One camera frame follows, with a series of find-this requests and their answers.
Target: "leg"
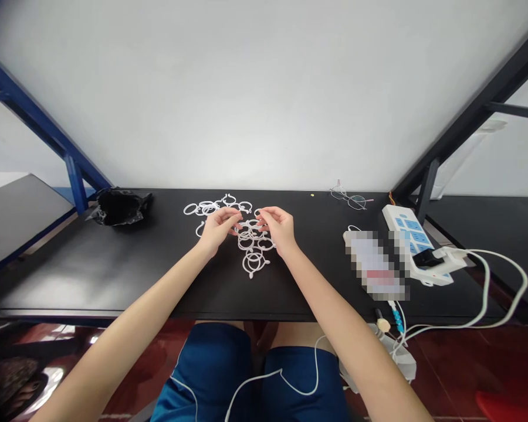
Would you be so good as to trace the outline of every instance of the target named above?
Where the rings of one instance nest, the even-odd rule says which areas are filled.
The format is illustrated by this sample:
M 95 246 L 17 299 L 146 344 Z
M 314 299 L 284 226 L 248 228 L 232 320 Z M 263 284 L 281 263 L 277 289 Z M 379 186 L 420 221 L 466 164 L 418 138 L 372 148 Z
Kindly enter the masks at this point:
M 237 387 L 252 376 L 251 340 L 237 326 L 221 322 L 194 325 L 166 381 L 151 418 L 224 420 Z M 251 389 L 237 394 L 231 422 L 252 419 Z
M 277 347 L 315 347 L 319 337 L 324 335 L 321 326 L 316 322 L 280 322 L 277 326 L 276 337 L 272 349 Z M 317 344 L 317 349 L 325 350 L 336 356 L 327 338 Z
M 317 383 L 314 346 L 324 333 L 317 323 L 280 323 L 266 357 L 265 373 L 282 369 L 283 377 L 302 393 Z M 262 401 L 267 420 L 349 420 L 339 364 L 329 341 L 317 345 L 319 384 L 311 395 L 294 391 L 280 374 L 265 378 Z

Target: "metal shelf frame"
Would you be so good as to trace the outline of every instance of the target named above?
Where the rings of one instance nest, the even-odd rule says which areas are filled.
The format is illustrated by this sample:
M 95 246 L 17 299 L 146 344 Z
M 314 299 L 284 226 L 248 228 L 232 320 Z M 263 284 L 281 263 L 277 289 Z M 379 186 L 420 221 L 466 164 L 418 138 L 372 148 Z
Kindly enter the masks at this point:
M 78 214 L 84 213 L 88 208 L 88 198 L 83 180 L 95 190 L 109 188 L 110 182 L 1 66 L 0 101 L 64 160 L 76 211 Z
M 528 107 L 505 104 L 527 80 L 528 39 L 393 189 L 395 200 L 410 204 L 411 193 L 420 186 L 421 193 L 415 202 L 415 212 L 421 224 L 426 216 L 440 164 L 444 163 L 493 113 L 528 118 Z

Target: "white power strip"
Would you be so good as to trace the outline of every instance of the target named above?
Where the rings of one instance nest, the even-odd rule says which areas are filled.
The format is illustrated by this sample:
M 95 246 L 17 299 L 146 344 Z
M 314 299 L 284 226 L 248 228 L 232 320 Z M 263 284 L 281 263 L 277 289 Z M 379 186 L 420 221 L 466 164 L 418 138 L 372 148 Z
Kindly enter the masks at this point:
M 413 256 L 426 249 L 434 249 L 415 213 L 409 208 L 396 205 L 386 205 L 382 212 L 389 229 L 398 233 L 401 240 L 410 241 L 411 277 L 420 280 L 427 286 L 452 284 L 453 279 L 450 274 L 435 274 L 431 270 L 423 270 L 415 265 Z

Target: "right hand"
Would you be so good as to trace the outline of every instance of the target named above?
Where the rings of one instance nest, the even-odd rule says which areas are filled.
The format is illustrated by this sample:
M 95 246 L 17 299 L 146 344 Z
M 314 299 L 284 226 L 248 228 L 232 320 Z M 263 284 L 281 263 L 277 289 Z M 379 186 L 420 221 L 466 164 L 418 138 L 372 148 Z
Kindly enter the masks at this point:
M 297 249 L 295 236 L 293 234 L 293 216 L 278 207 L 265 207 L 260 209 L 260 215 L 256 217 L 259 222 L 260 232 L 270 232 L 272 240 L 276 244 L 278 255 L 282 258 L 293 249 Z

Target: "power cord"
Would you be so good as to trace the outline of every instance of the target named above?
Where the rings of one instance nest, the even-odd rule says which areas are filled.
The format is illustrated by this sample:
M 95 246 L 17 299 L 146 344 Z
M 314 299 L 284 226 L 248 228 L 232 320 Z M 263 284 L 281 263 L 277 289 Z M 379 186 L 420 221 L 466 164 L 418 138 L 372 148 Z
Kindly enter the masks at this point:
M 482 250 L 482 249 L 457 249 L 457 248 L 448 248 L 448 249 L 453 249 L 453 250 L 456 250 L 456 251 L 466 252 L 466 253 L 468 253 L 470 255 L 475 256 L 477 259 L 479 259 L 482 262 L 483 268 L 485 269 L 485 279 L 484 279 L 484 282 L 483 282 L 483 302 L 482 302 L 482 305 L 481 305 L 481 310 L 479 311 L 479 313 L 477 314 L 477 316 L 474 319 L 472 319 L 471 321 L 469 321 L 469 322 L 467 322 L 465 324 L 462 324 L 462 325 L 434 326 L 434 325 L 428 325 L 428 324 L 417 324 L 417 325 L 413 325 L 412 327 L 407 329 L 407 325 L 405 323 L 405 314 L 403 312 L 403 309 L 399 305 L 399 302 L 397 302 L 397 305 L 399 306 L 399 309 L 401 310 L 401 314 L 402 314 L 402 318 L 403 318 L 403 322 L 404 322 L 404 332 L 400 336 L 400 341 L 399 341 L 398 345 L 397 344 L 394 345 L 394 349 L 393 349 L 393 352 L 391 354 L 393 359 L 395 359 L 395 356 L 396 356 L 397 351 L 399 350 L 399 348 L 401 348 L 403 346 L 403 344 L 406 344 L 407 340 L 410 340 L 414 336 L 420 334 L 421 332 L 425 332 L 425 331 L 428 331 L 430 329 L 435 329 L 435 328 L 440 328 L 440 329 L 459 329 L 459 328 L 483 329 L 483 328 L 495 328 L 495 327 L 498 327 L 498 326 L 501 326 L 501 325 L 505 324 L 512 317 L 512 315 L 514 314 L 514 312 L 516 310 L 516 307 L 518 306 L 518 303 L 522 299 L 522 295 L 524 294 L 524 292 L 528 288 L 528 275 L 526 274 L 524 269 L 522 269 L 521 266 L 519 266 L 517 263 L 515 263 L 509 257 L 501 255 L 501 254 L 499 254 L 497 252 L 492 252 L 492 251 L 487 251 L 487 250 Z M 520 286 L 520 289 L 516 293 L 515 298 L 513 299 L 512 304 L 510 305 L 510 308 L 507 311 L 505 317 L 503 319 L 501 319 L 500 321 L 495 322 L 494 324 L 490 324 L 490 325 L 474 326 L 475 324 L 477 324 L 485 316 L 485 312 L 487 311 L 487 304 L 488 304 L 488 299 L 489 299 L 489 285 L 490 285 L 490 268 L 489 268 L 489 264 L 477 252 L 478 253 L 488 253 L 488 254 L 491 254 L 491 255 L 495 255 L 495 256 L 498 256 L 498 257 L 506 260 L 507 262 L 510 262 L 519 271 L 520 275 L 522 276 L 522 285 Z M 414 328 L 420 328 L 420 327 L 423 327 L 423 328 L 421 328 L 421 329 L 415 331 L 414 333 L 412 333 L 411 335 L 407 336 L 408 331 L 410 331 L 410 330 L 412 330 Z

